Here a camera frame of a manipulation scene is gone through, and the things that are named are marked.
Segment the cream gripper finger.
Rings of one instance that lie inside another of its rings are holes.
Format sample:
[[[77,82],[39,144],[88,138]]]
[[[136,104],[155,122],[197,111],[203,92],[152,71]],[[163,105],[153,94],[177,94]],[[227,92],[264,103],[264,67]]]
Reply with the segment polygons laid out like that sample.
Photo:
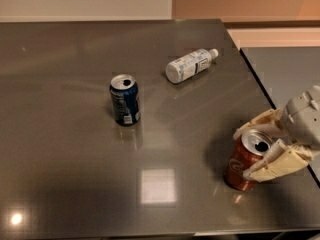
[[[281,124],[282,109],[269,109],[254,117],[239,127],[233,134],[233,139],[238,139],[248,130],[257,130],[274,138],[288,138],[292,140],[288,130]]]
[[[300,143],[287,145],[277,140],[262,160],[243,171],[243,177],[250,181],[264,182],[297,172],[309,165],[320,150]]]

